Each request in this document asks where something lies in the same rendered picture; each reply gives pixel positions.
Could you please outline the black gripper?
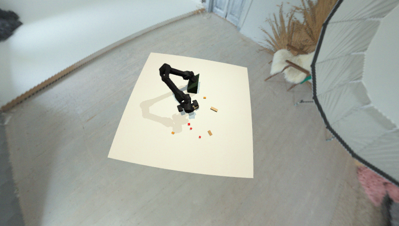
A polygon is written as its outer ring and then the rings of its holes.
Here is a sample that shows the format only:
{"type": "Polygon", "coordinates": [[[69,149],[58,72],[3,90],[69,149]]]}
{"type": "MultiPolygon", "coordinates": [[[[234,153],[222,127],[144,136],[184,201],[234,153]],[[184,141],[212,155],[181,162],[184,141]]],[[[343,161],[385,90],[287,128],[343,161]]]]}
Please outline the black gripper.
{"type": "MultiPolygon", "coordinates": [[[[193,100],[192,102],[193,102],[193,103],[191,103],[191,105],[194,106],[194,107],[197,107],[197,106],[199,105],[198,102],[197,102],[197,100],[193,100]]],[[[183,106],[177,105],[177,109],[178,109],[179,112],[182,112],[182,111],[183,111],[183,108],[184,108],[184,105],[183,105],[183,106]]]]}

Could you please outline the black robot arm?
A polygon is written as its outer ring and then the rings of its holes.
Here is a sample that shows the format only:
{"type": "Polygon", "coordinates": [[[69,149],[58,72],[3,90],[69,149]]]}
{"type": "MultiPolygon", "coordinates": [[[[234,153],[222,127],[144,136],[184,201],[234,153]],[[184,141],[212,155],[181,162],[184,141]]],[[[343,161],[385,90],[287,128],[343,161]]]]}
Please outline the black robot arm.
{"type": "Polygon", "coordinates": [[[194,75],[193,71],[181,71],[170,67],[169,64],[164,63],[163,66],[159,68],[159,73],[162,81],[167,84],[170,90],[174,93],[176,100],[181,106],[184,105],[184,111],[186,113],[194,112],[194,107],[191,105],[190,94],[185,94],[180,91],[178,87],[171,81],[169,74],[177,75],[183,77],[184,80],[190,80],[192,83],[197,81],[197,76],[194,75]],[[183,102],[182,102],[183,101],[183,102]]]}

